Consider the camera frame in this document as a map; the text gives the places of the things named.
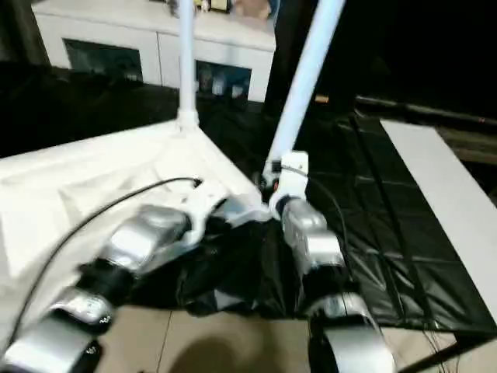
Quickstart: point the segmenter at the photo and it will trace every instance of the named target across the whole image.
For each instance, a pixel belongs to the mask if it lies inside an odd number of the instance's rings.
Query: floor
[[[98,372],[214,373],[309,372],[308,326],[299,321],[246,319],[226,313],[197,319],[186,312],[125,307],[102,338],[106,355]],[[399,368],[431,353],[419,332],[384,329]],[[438,335],[434,344],[451,344]],[[497,343],[451,361],[445,372],[497,372]],[[437,373],[438,368],[430,370]]]

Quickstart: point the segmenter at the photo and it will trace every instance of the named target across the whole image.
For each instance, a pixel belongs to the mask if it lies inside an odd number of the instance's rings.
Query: black cable
[[[422,331],[422,334],[425,336],[426,340],[428,340],[429,345],[431,346],[433,353],[436,354],[437,352],[439,352],[440,347],[437,348],[437,346],[435,346],[435,343],[429,338],[429,336],[425,330]],[[439,367],[442,369],[442,373],[447,373],[447,371],[445,370],[445,365],[443,363],[439,364]]]
[[[124,202],[125,200],[129,200],[132,197],[137,196],[138,194],[141,194],[143,192],[146,192],[147,190],[154,189],[156,187],[159,187],[161,185],[165,185],[168,183],[173,183],[175,181],[193,181],[194,186],[198,187],[202,181],[199,179],[195,179],[193,177],[175,177],[173,179],[167,179],[167,180],[161,180],[158,181],[157,183],[149,184],[147,186],[144,186],[138,190],[135,190],[134,192],[130,192],[128,194],[123,195],[122,197],[117,198],[116,200],[113,200],[112,202],[109,202],[108,204],[102,206],[98,210],[92,212],[88,217],[80,221],[73,229],[71,229],[66,236],[54,247],[50,255],[48,256],[47,260],[45,261],[43,267],[41,268],[40,272],[36,276],[35,281],[31,285],[30,291],[28,292],[28,295],[26,296],[24,300],[23,307],[21,308],[19,314],[17,315],[16,322],[14,323],[14,327],[12,329],[12,332],[9,337],[9,342],[7,343],[7,347],[9,348],[12,346],[12,344],[16,341],[17,333],[19,332],[19,329],[21,327],[21,324],[24,319],[24,315],[26,314],[27,309],[30,307],[31,302],[33,301],[33,296],[36,293],[36,290],[38,289],[38,286],[40,285],[41,281],[43,280],[43,277],[45,276],[45,273],[47,272],[48,268],[50,265],[54,262],[56,256],[58,253],[65,247],[65,245],[69,242],[69,240],[72,239],[73,236],[76,235],[81,229],[83,229],[89,222],[94,220],[95,218],[99,217],[101,214],[104,212],[108,211],[110,208],[116,206],[117,204],[120,204],[121,202]]]
[[[328,188],[323,183],[308,176],[307,173],[305,173],[304,171],[302,171],[300,169],[295,169],[295,168],[289,167],[289,166],[281,165],[280,167],[281,167],[281,169],[287,169],[288,171],[292,171],[294,173],[298,173],[299,175],[307,177],[309,179],[309,181],[311,183],[313,183],[335,205],[336,212],[338,213],[338,215],[340,217],[340,222],[342,224],[343,253],[344,253],[344,256],[347,256],[347,253],[348,253],[347,250],[349,248],[349,239],[347,237],[347,227],[345,224],[345,218],[343,216],[342,208],[340,207],[338,201],[336,200],[335,195],[330,190],[328,190]]]
[[[456,373],[459,373],[459,363],[461,362],[461,356],[459,355],[457,357],[457,362],[456,362]]]

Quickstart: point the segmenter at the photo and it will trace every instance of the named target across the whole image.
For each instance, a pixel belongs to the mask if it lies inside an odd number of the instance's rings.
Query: white metal pole
[[[179,0],[179,111],[178,120],[182,127],[192,127],[199,123],[195,107],[195,59],[193,56],[192,0]]]
[[[281,159],[281,155],[292,150],[295,145],[345,2],[319,0],[264,166],[263,175],[268,182],[274,178],[270,170],[271,162]]]

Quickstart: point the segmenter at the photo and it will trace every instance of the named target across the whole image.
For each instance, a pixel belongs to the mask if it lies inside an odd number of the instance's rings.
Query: black plastic sheet
[[[140,127],[176,116],[177,93],[136,82],[0,64],[0,156]],[[279,113],[227,99],[198,102],[206,134],[248,177],[262,169]],[[378,120],[330,117],[312,107],[296,149],[310,175],[341,205],[351,273],[382,326],[497,333],[464,265]],[[340,234],[331,201],[312,185],[309,201]],[[302,291],[279,223],[210,229],[198,250],[135,289],[132,302],[299,317]]]

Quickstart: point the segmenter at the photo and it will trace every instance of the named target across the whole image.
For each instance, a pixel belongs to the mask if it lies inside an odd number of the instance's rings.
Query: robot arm
[[[97,338],[109,329],[136,281],[194,249],[207,217],[226,197],[222,185],[204,182],[176,208],[143,206],[108,238],[79,281],[9,347],[1,372],[94,371],[103,351]]]
[[[394,358],[356,291],[339,239],[328,229],[325,216],[305,200],[307,163],[306,153],[283,156],[269,206],[273,217],[281,219],[304,287],[299,304],[309,318],[311,371],[395,372]]]

